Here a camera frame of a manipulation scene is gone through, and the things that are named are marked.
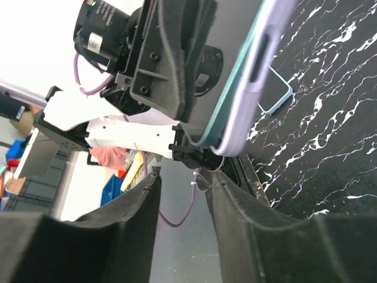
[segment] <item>gray floor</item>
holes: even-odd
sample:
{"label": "gray floor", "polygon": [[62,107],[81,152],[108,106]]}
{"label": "gray floor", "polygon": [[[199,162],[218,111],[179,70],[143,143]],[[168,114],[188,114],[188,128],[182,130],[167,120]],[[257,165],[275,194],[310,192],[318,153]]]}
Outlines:
{"label": "gray floor", "polygon": [[[190,205],[193,171],[164,159],[161,177],[161,211],[172,223],[178,223]],[[179,228],[158,220],[150,282],[221,282],[216,236],[202,191],[197,190],[193,209]]]}

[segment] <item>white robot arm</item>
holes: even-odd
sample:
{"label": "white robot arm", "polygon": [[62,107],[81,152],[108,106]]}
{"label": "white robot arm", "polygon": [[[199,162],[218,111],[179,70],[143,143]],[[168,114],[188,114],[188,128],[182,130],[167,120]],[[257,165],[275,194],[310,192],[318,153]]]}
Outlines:
{"label": "white robot arm", "polygon": [[152,152],[172,159],[177,122],[157,110],[125,116],[99,94],[55,89],[44,109],[44,121],[67,132],[88,122],[88,147],[117,146]]}

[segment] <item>pink cloth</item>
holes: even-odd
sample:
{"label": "pink cloth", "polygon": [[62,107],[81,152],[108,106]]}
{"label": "pink cloth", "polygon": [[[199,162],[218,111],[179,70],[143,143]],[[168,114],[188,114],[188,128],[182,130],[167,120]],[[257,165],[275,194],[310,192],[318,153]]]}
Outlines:
{"label": "pink cloth", "polygon": [[127,150],[114,146],[95,147],[90,154],[98,159],[98,163],[104,167],[124,171],[127,158]]}

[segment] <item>screw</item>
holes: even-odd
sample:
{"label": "screw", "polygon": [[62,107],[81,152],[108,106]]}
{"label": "screw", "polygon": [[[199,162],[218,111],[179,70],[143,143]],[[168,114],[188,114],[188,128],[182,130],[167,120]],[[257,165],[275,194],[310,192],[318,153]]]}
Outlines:
{"label": "screw", "polygon": [[147,93],[148,93],[148,88],[145,87],[145,86],[142,86],[142,87],[140,88],[140,92],[141,92],[141,94],[147,94]]}
{"label": "screw", "polygon": [[160,59],[156,52],[152,52],[151,54],[149,54],[149,58],[153,61],[157,61],[158,59]]}

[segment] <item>blue plastic bin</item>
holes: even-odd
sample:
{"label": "blue plastic bin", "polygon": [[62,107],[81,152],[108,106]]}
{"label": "blue plastic bin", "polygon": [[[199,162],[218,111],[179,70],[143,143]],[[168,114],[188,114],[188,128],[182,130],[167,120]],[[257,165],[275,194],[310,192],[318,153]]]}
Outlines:
{"label": "blue plastic bin", "polygon": [[123,179],[116,175],[110,178],[102,191],[101,206],[104,206],[106,203],[111,202],[122,194],[120,190],[122,182]]}
{"label": "blue plastic bin", "polygon": [[24,149],[21,148],[21,144],[23,143],[23,140],[16,140],[13,145],[9,148],[5,155],[5,160],[8,162],[9,159],[19,159],[22,157],[24,153]]}

